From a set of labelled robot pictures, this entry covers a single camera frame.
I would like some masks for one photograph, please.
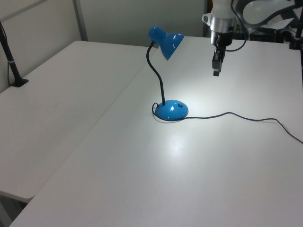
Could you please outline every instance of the white table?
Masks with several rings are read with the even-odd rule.
[[[29,83],[1,93],[0,194],[30,201],[143,67],[146,51],[74,42]]]
[[[219,77],[212,55],[206,38],[185,37],[169,61],[158,49],[166,98],[189,116],[276,117],[303,139],[298,51],[247,42]],[[151,113],[160,100],[145,65],[12,227],[303,226],[302,144],[232,115],[162,123]]]

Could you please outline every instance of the tabletop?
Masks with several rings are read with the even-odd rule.
[[[157,50],[167,99],[189,116],[275,117],[303,139],[299,51],[248,41],[226,53],[219,77],[213,51],[196,37],[169,61]],[[151,112],[160,101],[145,65],[11,226],[303,225],[302,144],[275,122],[233,115],[162,122]]]
[[[146,51],[73,42],[25,76],[29,83],[1,93],[0,194],[35,196],[143,67]]]

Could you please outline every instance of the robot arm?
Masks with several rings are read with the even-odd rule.
[[[245,27],[257,28],[302,5],[302,0],[213,0],[212,12],[203,15],[203,21],[210,26],[211,44],[215,46],[214,76],[219,76],[226,47],[232,44],[236,18]]]

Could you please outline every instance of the black flexible neck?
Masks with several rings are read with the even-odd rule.
[[[156,69],[153,67],[153,65],[151,64],[150,61],[150,51],[152,46],[155,44],[154,41],[152,41],[151,45],[149,46],[147,53],[146,53],[146,60],[147,63],[149,64],[149,66],[151,67],[151,69],[156,73],[157,77],[159,78],[160,81],[160,89],[161,89],[161,97],[162,97],[162,104],[165,105],[165,98],[164,98],[164,88],[163,88],[163,82],[162,82],[162,78],[160,76],[160,74],[156,71]]]
[[[14,77],[15,77],[15,83],[12,86],[21,87],[22,85],[27,83],[28,80],[21,78],[21,76],[19,74],[19,71],[17,69],[17,66],[16,66],[15,60],[13,58],[13,55],[11,54],[11,51],[9,49],[8,40],[7,40],[7,37],[6,37],[6,34],[4,32],[4,28],[1,24],[1,22],[0,22],[0,42],[1,42],[2,48],[5,52],[6,58],[8,59],[8,63],[10,65],[10,68],[11,68],[13,74],[14,74]]]

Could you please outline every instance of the wire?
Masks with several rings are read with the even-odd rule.
[[[234,0],[232,0],[232,2],[231,2],[231,9],[232,9],[233,13],[236,15],[236,18],[238,19],[238,21],[239,21],[240,24],[241,24],[242,30],[243,30],[243,32],[244,32],[244,43],[242,44],[242,46],[240,46],[239,48],[237,48],[237,49],[235,49],[235,50],[225,50],[225,51],[227,51],[227,52],[235,52],[235,51],[240,50],[242,47],[244,47],[244,45],[245,45],[245,43],[246,43],[246,40],[247,40],[247,34],[246,34],[245,26],[244,26],[242,20],[241,20],[240,17],[237,15],[236,11],[234,10],[234,8],[233,8],[233,6],[232,6],[233,1],[234,1]]]
[[[296,31],[292,30],[292,29],[289,29],[289,28],[282,28],[280,29],[281,32],[284,32],[284,31],[292,31],[294,33],[296,33]]]
[[[11,86],[10,82],[9,82],[9,63],[8,63],[8,83],[9,83],[9,86]]]
[[[162,119],[160,118],[155,112],[154,112],[154,107],[155,105],[158,106],[158,103],[154,103],[151,107],[151,111],[152,111],[152,114],[156,117],[158,117],[159,119],[161,120],[164,120],[164,121],[168,121],[168,120],[165,120],[165,119]],[[181,120],[178,120],[178,121],[174,121],[174,122],[180,122],[182,120],[186,120],[186,119],[198,119],[198,120],[205,120],[205,119],[212,119],[212,118],[217,118],[217,117],[221,117],[221,116],[224,116],[224,115],[227,115],[227,114],[232,114],[232,115],[235,115],[237,117],[240,117],[242,119],[245,119],[245,120],[248,120],[248,121],[253,121],[253,122],[262,122],[262,121],[268,121],[268,120],[273,120],[273,121],[276,121],[279,123],[279,125],[282,126],[282,128],[287,132],[288,135],[290,135],[291,137],[293,137],[294,139],[296,139],[297,141],[299,141],[300,143],[303,144],[303,142],[301,140],[299,140],[298,138],[296,138],[295,136],[293,136],[289,131],[287,131],[287,129],[283,126],[283,124],[276,118],[264,118],[264,119],[251,119],[251,118],[247,118],[247,117],[243,117],[241,115],[238,115],[236,113],[233,113],[233,112],[226,112],[226,113],[222,113],[222,114],[219,114],[219,115],[215,115],[215,116],[210,116],[210,117],[185,117]]]
[[[3,27],[2,23],[1,23],[1,21],[0,21],[0,27],[1,27],[1,30],[3,31],[4,35],[5,35],[5,39],[6,39],[6,42],[7,42],[8,38],[6,36],[5,30],[4,30],[4,27]]]

